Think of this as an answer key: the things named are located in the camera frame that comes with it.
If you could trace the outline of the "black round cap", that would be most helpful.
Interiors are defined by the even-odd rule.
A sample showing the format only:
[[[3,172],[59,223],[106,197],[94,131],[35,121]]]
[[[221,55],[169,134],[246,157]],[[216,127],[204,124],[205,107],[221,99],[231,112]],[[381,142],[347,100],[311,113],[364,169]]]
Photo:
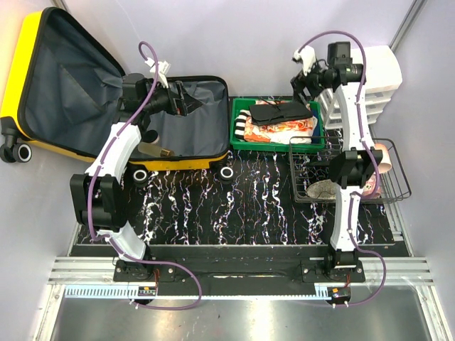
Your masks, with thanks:
[[[154,144],[159,140],[159,134],[155,130],[147,131],[143,136],[143,141],[146,143]]]

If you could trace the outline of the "gold cosmetic bottle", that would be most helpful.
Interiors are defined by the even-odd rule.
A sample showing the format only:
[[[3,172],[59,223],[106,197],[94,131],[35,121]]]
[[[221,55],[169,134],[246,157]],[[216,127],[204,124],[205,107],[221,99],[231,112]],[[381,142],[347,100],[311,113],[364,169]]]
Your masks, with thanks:
[[[137,146],[140,153],[152,156],[154,158],[165,158],[175,156],[172,150],[166,149],[162,146],[152,143],[140,142]]]

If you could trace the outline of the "black white striped garment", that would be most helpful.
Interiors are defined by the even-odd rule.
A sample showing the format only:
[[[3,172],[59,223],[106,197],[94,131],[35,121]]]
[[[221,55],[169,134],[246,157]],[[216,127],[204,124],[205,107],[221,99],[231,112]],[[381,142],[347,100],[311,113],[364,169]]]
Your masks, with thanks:
[[[245,129],[248,118],[250,118],[250,112],[248,110],[241,110],[235,118],[234,137],[237,140],[245,141]]]

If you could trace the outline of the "orange bunny pattern garment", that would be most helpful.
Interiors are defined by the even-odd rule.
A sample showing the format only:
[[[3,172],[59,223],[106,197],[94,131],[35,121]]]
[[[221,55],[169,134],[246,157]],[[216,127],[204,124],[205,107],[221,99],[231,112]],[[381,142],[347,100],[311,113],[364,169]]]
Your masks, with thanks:
[[[277,133],[268,126],[247,125],[243,139],[247,142],[276,143]]]

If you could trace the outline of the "black roll-up pouch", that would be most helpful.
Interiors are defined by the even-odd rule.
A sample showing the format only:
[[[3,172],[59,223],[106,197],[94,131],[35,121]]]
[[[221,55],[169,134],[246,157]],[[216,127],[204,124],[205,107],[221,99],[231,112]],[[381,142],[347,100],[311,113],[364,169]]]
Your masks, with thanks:
[[[287,121],[310,119],[313,114],[300,102],[282,102],[250,105],[250,116],[254,124],[264,126]]]

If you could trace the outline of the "yellow Pikachu suitcase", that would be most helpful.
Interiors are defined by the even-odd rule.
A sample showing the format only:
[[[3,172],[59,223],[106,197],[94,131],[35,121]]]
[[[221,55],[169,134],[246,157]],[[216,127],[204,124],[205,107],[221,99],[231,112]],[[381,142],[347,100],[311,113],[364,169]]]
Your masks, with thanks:
[[[203,106],[180,117],[151,115],[154,143],[175,156],[154,158],[136,149],[127,171],[136,181],[148,171],[222,168],[230,148],[229,94],[216,76],[168,75],[170,65],[147,55],[151,79],[180,80]],[[26,163],[31,144],[87,161],[104,146],[128,75],[114,57],[68,12],[49,7],[25,17],[1,106],[1,159]]]

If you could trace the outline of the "orange floral pattern cloth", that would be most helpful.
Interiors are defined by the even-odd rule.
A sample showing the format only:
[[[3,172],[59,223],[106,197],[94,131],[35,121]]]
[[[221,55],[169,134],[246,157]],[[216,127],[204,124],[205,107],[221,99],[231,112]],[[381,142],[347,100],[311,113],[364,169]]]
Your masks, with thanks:
[[[287,144],[298,137],[308,144],[318,125],[310,106],[299,102],[257,99],[235,119],[235,134],[248,142]]]

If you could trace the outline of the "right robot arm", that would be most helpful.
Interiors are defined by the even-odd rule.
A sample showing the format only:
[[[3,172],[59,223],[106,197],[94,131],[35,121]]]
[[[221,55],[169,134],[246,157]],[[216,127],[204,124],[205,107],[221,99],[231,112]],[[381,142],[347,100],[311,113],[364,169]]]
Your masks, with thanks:
[[[343,147],[332,158],[328,176],[335,185],[335,220],[327,252],[314,266],[304,265],[303,272],[313,280],[326,278],[343,281],[361,273],[357,242],[358,210],[363,188],[371,177],[379,176],[382,151],[375,149],[365,108],[366,63],[353,63],[349,42],[328,46],[327,66],[320,67],[315,50],[308,44],[294,52],[302,65],[292,79],[295,99],[303,102],[332,89],[341,111]]]

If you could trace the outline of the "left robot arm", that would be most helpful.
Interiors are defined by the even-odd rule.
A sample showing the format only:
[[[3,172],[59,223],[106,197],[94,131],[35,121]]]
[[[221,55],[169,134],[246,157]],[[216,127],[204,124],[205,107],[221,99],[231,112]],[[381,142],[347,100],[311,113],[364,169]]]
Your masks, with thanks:
[[[169,82],[164,76],[147,79],[139,73],[124,76],[122,94],[104,146],[83,174],[70,179],[77,221],[87,226],[93,241],[106,241],[119,256],[115,281],[157,279],[161,267],[152,259],[150,248],[136,235],[124,212],[120,182],[129,160],[141,143],[151,140],[146,130],[151,115],[184,117],[201,105],[180,80]]]

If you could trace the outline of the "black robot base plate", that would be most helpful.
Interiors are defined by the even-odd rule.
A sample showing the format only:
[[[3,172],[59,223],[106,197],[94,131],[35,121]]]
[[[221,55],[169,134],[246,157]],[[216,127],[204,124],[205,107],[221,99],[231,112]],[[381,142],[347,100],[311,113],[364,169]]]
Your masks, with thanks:
[[[309,296],[317,283],[363,283],[360,260],[336,261],[323,246],[153,247],[150,264],[119,260],[116,282],[137,283],[140,296]]]

